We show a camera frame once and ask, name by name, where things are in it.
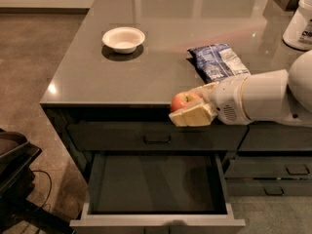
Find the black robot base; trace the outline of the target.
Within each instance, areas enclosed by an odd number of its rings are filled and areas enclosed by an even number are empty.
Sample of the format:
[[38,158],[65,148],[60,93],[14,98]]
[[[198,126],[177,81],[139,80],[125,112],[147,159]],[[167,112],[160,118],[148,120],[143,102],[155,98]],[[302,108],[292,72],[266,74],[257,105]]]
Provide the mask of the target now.
[[29,166],[41,154],[40,147],[17,132],[0,130],[0,226],[4,231],[26,220],[47,234],[74,234],[69,223],[27,200],[35,175]]

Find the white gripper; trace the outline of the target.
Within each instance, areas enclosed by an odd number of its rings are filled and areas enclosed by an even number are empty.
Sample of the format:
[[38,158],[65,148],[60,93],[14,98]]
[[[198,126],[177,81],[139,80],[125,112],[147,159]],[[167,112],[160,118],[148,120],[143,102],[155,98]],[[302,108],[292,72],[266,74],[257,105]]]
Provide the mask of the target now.
[[248,125],[252,120],[243,107],[243,91],[248,74],[230,76],[190,90],[202,99],[209,99],[216,111],[202,101],[191,103],[169,115],[177,127],[209,126],[217,118],[227,125]]

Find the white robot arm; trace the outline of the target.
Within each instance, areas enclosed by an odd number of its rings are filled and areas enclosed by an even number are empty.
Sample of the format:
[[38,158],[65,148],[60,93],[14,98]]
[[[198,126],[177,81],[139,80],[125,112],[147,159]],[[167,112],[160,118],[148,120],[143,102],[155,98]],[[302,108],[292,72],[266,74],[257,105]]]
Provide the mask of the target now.
[[172,99],[171,121],[178,127],[269,121],[309,127],[312,121],[312,52],[297,58],[289,70],[230,76],[182,92]]

